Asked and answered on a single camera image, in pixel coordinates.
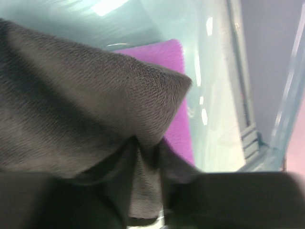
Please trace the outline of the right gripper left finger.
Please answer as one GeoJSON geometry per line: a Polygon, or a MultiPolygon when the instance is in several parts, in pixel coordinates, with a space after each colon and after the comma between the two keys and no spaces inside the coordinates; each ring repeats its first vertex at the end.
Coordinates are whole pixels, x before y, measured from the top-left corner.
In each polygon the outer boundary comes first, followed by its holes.
{"type": "Polygon", "coordinates": [[[79,184],[96,187],[96,195],[111,211],[110,220],[120,229],[129,222],[137,144],[136,138],[129,138],[115,153],[78,175],[79,184]]]}

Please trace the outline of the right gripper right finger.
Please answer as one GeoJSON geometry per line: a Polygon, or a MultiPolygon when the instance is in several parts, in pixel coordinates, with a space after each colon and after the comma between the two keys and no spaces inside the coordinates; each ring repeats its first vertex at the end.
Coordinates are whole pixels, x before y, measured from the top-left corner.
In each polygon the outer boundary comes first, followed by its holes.
{"type": "Polygon", "coordinates": [[[159,143],[158,154],[163,211],[169,215],[187,200],[198,170],[176,154],[165,140],[159,143]]]}

